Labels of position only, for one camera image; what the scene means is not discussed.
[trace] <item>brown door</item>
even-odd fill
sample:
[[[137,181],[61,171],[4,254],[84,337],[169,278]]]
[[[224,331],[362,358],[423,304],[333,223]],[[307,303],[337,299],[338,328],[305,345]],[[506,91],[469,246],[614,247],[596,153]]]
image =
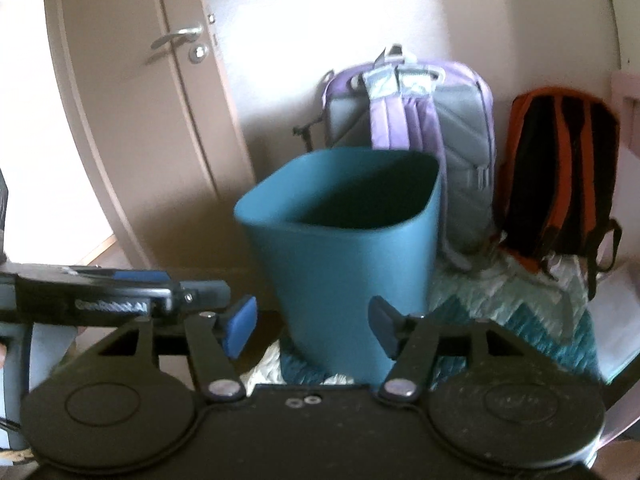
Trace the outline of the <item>brown door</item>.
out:
[[[232,217],[254,172],[202,0],[45,6],[74,140],[133,266],[222,278],[266,306]]]

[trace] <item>trash can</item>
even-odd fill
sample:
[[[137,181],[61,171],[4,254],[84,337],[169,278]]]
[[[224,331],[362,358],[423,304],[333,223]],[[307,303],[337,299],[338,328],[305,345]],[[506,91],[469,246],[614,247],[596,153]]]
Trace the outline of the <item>trash can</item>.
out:
[[[393,363],[369,329],[369,300],[427,312],[439,208],[431,155],[335,148],[292,160],[243,196],[235,216],[302,355],[379,384]]]

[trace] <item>screw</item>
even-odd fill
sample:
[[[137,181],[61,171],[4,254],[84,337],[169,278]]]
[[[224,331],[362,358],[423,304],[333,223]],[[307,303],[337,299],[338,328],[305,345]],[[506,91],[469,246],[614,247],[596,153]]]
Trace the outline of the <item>screw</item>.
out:
[[[394,397],[408,399],[418,391],[418,386],[409,379],[391,379],[385,383],[385,391]]]
[[[233,397],[240,393],[242,386],[231,379],[219,379],[209,385],[209,391],[218,397]]]
[[[299,408],[303,408],[305,405],[305,401],[302,399],[296,399],[292,397],[291,399],[287,399],[284,401],[285,406],[288,408],[293,408],[294,410],[298,410]]]
[[[318,395],[309,395],[305,397],[305,404],[309,404],[313,406],[315,404],[320,404],[322,402],[322,397]]]

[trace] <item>orange and black backpack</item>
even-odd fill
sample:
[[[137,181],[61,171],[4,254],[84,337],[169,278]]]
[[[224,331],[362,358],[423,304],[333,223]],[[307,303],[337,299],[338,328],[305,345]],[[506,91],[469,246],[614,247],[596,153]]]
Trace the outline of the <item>orange and black backpack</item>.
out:
[[[542,88],[513,102],[494,203],[502,247],[531,272],[552,253],[585,257],[590,300],[610,270],[597,263],[600,244],[613,231],[615,262],[622,238],[610,218],[619,141],[615,113],[584,92]]]

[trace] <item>door handle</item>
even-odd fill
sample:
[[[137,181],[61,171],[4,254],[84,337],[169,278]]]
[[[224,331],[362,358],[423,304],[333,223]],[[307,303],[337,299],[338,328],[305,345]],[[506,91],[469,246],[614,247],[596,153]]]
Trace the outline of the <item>door handle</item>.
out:
[[[161,46],[163,46],[165,43],[169,43],[178,38],[184,38],[190,43],[193,43],[200,37],[203,30],[204,28],[199,23],[194,27],[180,28],[179,30],[174,30],[162,36],[162,38],[158,38],[157,40],[155,40],[151,44],[151,50],[156,50],[157,48],[160,48]]]

